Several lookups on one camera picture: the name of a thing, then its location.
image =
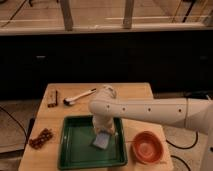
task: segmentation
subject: floor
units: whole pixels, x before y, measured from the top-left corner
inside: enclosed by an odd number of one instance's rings
[[[8,0],[0,4],[0,30],[63,27],[60,4],[56,0],[33,0],[33,7],[26,2],[13,20],[7,23],[22,2],[23,0]],[[123,22],[125,0],[69,0],[69,2],[76,27],[121,25]],[[133,23],[182,22],[190,4],[190,0],[189,2],[135,0]],[[202,21],[212,9],[213,0],[197,0],[187,22]]]
[[[182,97],[183,93],[155,93],[155,98]],[[29,121],[35,117],[40,99],[0,101],[0,106],[11,113],[25,130],[28,129]],[[18,170],[21,156],[23,154],[24,141],[23,132],[16,124],[2,111],[0,111],[0,171]],[[166,138],[179,146],[190,146],[195,140],[195,133],[184,129],[163,126]],[[201,158],[206,144],[206,135],[199,133],[197,145],[190,150],[179,150],[169,145],[171,155],[176,155],[185,160],[191,170],[198,171]],[[185,171],[186,167],[178,160],[173,159],[174,171]]]

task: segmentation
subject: black wall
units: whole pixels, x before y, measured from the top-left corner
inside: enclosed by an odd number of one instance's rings
[[[42,97],[52,82],[150,82],[213,89],[213,31],[0,37],[0,99]]]

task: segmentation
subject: tray rim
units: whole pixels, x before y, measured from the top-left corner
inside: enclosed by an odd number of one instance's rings
[[[64,137],[64,129],[65,129],[65,122],[67,119],[74,119],[74,118],[91,118],[92,115],[80,115],[80,116],[66,116],[64,117],[63,120],[63,125],[61,129],[61,136],[60,136],[60,143],[59,143],[59,153],[58,153],[58,162],[57,162],[57,167],[59,170],[73,170],[73,169],[91,169],[91,168],[107,168],[107,167],[116,167],[116,166],[124,166],[128,163],[128,158],[127,158],[127,152],[126,152],[126,144],[125,144],[125,137],[124,137],[124,129],[123,129],[123,123],[121,118],[114,117],[113,119],[117,119],[118,122],[120,123],[120,128],[121,128],[121,136],[122,136],[122,141],[123,141],[123,162],[118,162],[116,164],[106,164],[104,166],[87,166],[87,167],[68,167],[68,166],[61,166],[60,165],[60,157],[61,157],[61,151],[62,151],[62,142],[63,142],[63,137]]]

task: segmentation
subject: green tray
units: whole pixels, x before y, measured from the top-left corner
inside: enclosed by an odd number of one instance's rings
[[[92,116],[66,117],[61,133],[58,169],[86,169],[123,166],[127,163],[122,121],[114,118],[116,136],[106,150],[92,146],[95,133]]]

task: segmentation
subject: metal bar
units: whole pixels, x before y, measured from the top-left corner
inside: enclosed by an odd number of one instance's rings
[[[71,8],[69,0],[60,0],[62,15],[64,19],[65,30],[70,31],[73,27],[73,19],[71,15]]]
[[[211,10],[209,16],[204,19],[203,24],[207,27],[213,26],[213,10]]]
[[[126,0],[123,27],[125,29],[132,28],[132,16],[134,9],[134,0]]]
[[[186,22],[186,19],[187,19],[187,17],[189,16],[189,14],[190,14],[190,12],[191,12],[191,10],[192,10],[192,8],[193,8],[195,2],[196,2],[196,0],[192,0],[191,4],[190,4],[190,6],[189,6],[188,11],[186,12],[185,17],[183,18],[183,21],[182,21],[183,23]]]

